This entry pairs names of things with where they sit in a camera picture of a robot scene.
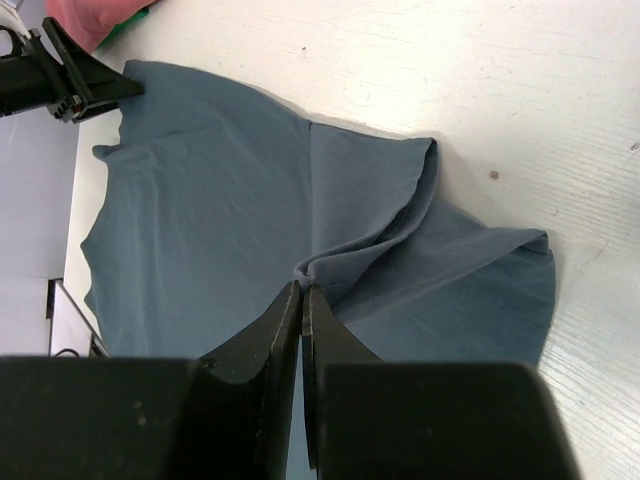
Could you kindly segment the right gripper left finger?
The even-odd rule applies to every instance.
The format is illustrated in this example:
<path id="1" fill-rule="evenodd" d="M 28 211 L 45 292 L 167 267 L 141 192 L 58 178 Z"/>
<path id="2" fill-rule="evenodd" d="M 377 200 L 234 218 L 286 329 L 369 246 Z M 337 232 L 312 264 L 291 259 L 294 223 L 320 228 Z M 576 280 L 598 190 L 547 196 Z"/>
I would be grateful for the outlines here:
<path id="1" fill-rule="evenodd" d="M 5 357 L 5 479 L 281 479 L 301 320 L 291 282 L 198 360 Z"/>

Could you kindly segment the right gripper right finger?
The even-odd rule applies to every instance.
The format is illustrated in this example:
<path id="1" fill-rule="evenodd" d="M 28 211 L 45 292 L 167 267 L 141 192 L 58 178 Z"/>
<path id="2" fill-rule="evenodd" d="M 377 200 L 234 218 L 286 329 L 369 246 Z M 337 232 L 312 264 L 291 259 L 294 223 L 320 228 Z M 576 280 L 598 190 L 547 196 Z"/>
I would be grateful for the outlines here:
<path id="1" fill-rule="evenodd" d="M 310 467 L 320 479 L 577 479 L 552 395 L 516 363 L 386 362 L 318 287 L 302 314 Z"/>

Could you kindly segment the blue t shirt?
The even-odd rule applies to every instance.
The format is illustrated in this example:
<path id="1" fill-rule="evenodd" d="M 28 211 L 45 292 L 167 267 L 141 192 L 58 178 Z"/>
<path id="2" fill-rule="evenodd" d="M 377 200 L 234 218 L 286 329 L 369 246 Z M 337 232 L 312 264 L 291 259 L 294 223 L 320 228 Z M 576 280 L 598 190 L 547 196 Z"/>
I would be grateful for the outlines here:
<path id="1" fill-rule="evenodd" d="M 200 356 L 297 280 L 386 358 L 538 363 L 548 237 L 437 199 L 434 140 L 313 122 L 176 65 L 125 73 L 145 92 L 122 104 L 119 143 L 94 150 L 106 197 L 82 244 L 110 354 Z"/>

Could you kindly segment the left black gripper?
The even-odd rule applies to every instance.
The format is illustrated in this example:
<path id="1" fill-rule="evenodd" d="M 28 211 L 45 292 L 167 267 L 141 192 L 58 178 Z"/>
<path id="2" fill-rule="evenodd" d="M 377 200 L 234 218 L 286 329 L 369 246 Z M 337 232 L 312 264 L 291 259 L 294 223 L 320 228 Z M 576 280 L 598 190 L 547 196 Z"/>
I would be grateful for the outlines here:
<path id="1" fill-rule="evenodd" d="M 57 120 L 80 123 L 144 93 L 141 83 L 91 56 L 53 17 L 46 17 L 42 27 L 59 57 L 56 60 L 45 51 L 45 71 L 36 58 L 24 52 L 19 35 L 1 27 L 2 35 L 11 42 L 11 50 L 1 56 L 2 117 L 50 104 L 48 110 Z"/>

